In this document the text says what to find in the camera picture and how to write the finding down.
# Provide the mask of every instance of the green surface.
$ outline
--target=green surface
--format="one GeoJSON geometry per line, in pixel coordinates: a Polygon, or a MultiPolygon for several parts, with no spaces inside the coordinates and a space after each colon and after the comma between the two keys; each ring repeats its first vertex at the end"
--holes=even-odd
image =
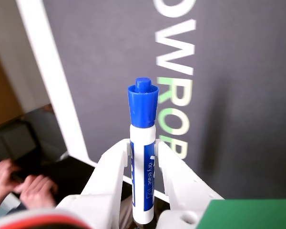
{"type": "Polygon", "coordinates": [[[197,229],[286,229],[286,199],[212,200],[197,229]]]}

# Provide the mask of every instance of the hand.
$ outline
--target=hand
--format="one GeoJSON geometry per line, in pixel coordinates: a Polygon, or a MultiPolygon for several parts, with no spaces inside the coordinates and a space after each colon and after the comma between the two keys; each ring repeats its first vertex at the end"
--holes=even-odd
{"type": "Polygon", "coordinates": [[[56,206],[51,191],[57,192],[57,185],[48,177],[30,175],[17,189],[22,191],[20,200],[27,209],[53,208],[56,206]]]}
{"type": "Polygon", "coordinates": [[[19,185],[18,182],[10,178],[11,173],[18,170],[20,170],[20,168],[10,159],[0,162],[0,192],[3,195],[15,191],[15,188],[19,185]]]}

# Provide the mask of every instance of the wooden door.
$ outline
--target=wooden door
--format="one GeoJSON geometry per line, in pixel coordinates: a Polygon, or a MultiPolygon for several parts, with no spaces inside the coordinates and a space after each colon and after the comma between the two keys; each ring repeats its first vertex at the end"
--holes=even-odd
{"type": "Polygon", "coordinates": [[[21,107],[0,63],[0,125],[21,114],[21,107]]]}

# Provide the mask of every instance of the blue label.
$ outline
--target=blue label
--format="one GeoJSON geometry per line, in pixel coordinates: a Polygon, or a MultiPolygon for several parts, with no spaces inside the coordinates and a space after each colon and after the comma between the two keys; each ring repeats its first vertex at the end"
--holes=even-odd
{"type": "Polygon", "coordinates": [[[135,193],[134,193],[134,150],[133,150],[133,142],[130,142],[130,146],[132,148],[131,158],[132,158],[132,181],[133,181],[133,205],[135,206],[135,193]]]}
{"type": "Polygon", "coordinates": [[[153,206],[154,143],[144,146],[144,211],[148,211],[153,206]]]}

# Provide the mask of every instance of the screw hole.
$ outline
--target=screw hole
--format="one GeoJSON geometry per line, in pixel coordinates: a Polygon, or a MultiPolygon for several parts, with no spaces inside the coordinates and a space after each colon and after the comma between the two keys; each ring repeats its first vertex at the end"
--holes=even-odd
{"type": "Polygon", "coordinates": [[[191,214],[189,214],[189,213],[183,214],[183,215],[181,216],[181,219],[182,219],[184,222],[186,222],[186,223],[188,223],[188,224],[190,224],[190,225],[193,225],[193,224],[196,223],[196,218],[195,218],[195,216],[193,216],[193,215],[191,215],[191,214]]]}

